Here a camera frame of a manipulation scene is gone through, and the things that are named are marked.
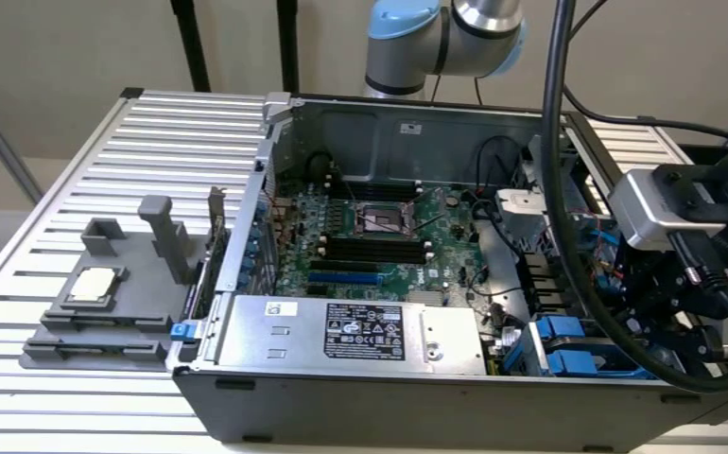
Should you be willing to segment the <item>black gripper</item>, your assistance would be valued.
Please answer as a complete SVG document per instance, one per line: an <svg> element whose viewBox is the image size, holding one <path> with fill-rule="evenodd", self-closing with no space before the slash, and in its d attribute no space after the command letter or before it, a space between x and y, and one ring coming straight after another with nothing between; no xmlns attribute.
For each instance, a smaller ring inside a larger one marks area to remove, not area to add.
<svg viewBox="0 0 728 454"><path fill-rule="evenodd" d="M680 325L676 314L728 320L728 227L716 236L677 231L668 241L669 251L628 262L624 302L642 333L617 327L614 341L653 375L708 376L708 364L728 364L722 335L709 325Z"/></svg>

